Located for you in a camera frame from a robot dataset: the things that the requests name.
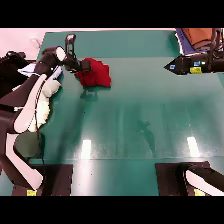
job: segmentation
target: teal tabletop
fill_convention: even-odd
[[[84,89],[63,68],[40,129],[45,162],[74,164],[71,195],[158,195],[160,162],[209,161],[224,174],[222,74],[165,70],[179,55],[174,31],[46,33],[38,57],[68,33],[77,57],[108,64],[112,78],[110,89]],[[3,172],[1,195],[9,185]]]

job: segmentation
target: yellow sticker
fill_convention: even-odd
[[[199,189],[194,189],[194,195],[195,196],[205,196],[205,193],[203,191],[200,191]]]
[[[192,67],[190,68],[191,74],[202,74],[201,67]]]
[[[37,196],[37,191],[27,190],[27,196]]]

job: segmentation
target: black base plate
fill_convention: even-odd
[[[32,165],[32,167],[46,176],[43,185],[36,192],[37,196],[70,196],[73,165]],[[12,196],[27,196],[27,190],[32,189],[14,185]]]
[[[181,196],[178,188],[177,179],[175,176],[176,167],[180,164],[190,163],[199,167],[210,168],[208,161],[206,162],[184,162],[184,163],[157,163],[156,175],[159,187],[160,196]],[[195,196],[194,187],[188,185],[188,196]]]

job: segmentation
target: red towel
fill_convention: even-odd
[[[85,58],[84,61],[85,60],[90,61],[91,71],[81,71],[75,74],[75,76],[80,79],[81,84],[83,86],[110,87],[111,78],[109,75],[109,66],[93,58]]]

